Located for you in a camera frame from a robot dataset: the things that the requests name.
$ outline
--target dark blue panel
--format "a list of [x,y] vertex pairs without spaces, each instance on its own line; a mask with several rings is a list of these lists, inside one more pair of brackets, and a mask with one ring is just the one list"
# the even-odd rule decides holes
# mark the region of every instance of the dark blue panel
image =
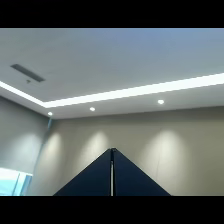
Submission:
[[170,196],[122,153],[114,151],[116,196]]
[[111,151],[107,150],[55,196],[109,196],[110,157]]

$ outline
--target cove lighting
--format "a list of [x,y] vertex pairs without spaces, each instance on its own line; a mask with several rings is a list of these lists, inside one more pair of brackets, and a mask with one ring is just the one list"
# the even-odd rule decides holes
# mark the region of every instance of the cove lighting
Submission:
[[197,78],[191,79],[183,79],[178,81],[172,82],[165,82],[159,84],[152,84],[122,90],[115,90],[110,92],[104,93],[97,93],[87,96],[79,96],[61,100],[54,100],[49,102],[42,102],[12,86],[9,86],[3,82],[0,82],[0,87],[21,96],[33,103],[36,103],[45,108],[52,108],[52,107],[63,107],[73,104],[81,104],[81,103],[90,103],[96,101],[103,101],[103,100],[112,100],[112,99],[119,99],[125,97],[132,97],[132,96],[141,96],[153,93],[162,93],[162,92],[170,92],[175,90],[183,90],[183,89],[192,89],[198,87],[205,87],[205,86],[214,86],[224,84],[224,73],[209,75],[209,76],[201,76]]
[[158,100],[158,104],[164,104],[164,100]]

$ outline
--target beige wall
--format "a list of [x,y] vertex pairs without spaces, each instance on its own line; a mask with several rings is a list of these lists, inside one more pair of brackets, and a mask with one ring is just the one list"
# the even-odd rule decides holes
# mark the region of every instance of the beige wall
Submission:
[[48,118],[0,97],[0,167],[33,173]]
[[172,195],[224,195],[224,108],[54,121],[29,195],[53,195],[111,147]]

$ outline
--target linear ceiling light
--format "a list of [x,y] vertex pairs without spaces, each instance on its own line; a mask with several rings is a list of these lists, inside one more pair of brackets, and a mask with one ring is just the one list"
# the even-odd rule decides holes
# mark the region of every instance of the linear ceiling light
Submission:
[[104,92],[104,93],[97,93],[97,94],[92,94],[87,96],[79,96],[79,97],[73,97],[73,98],[67,98],[67,99],[61,99],[61,100],[54,100],[49,102],[42,102],[3,82],[0,82],[0,87],[12,93],[15,93],[16,95],[19,95],[27,100],[30,100],[40,106],[43,106],[45,108],[51,108],[51,107],[63,107],[63,106],[68,106],[73,104],[90,103],[90,102],[103,101],[103,100],[119,99],[119,98],[132,97],[132,96],[141,96],[141,95],[147,95],[147,94],[153,94],[153,93],[170,92],[175,90],[192,89],[192,88],[213,86],[213,85],[220,85],[220,84],[224,84],[224,73],[147,85],[147,86],[140,86],[140,87],[134,87],[134,88]]

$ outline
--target ceiling vent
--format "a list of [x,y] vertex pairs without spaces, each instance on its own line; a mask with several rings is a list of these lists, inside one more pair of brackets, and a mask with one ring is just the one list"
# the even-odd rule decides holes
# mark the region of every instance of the ceiling vent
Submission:
[[25,76],[34,79],[37,82],[43,82],[45,81],[44,78],[40,77],[39,75],[35,74],[34,72],[31,72],[30,70],[28,70],[27,68],[24,68],[23,66],[19,65],[19,64],[14,64],[11,65],[12,68],[14,68],[15,70],[23,73]]

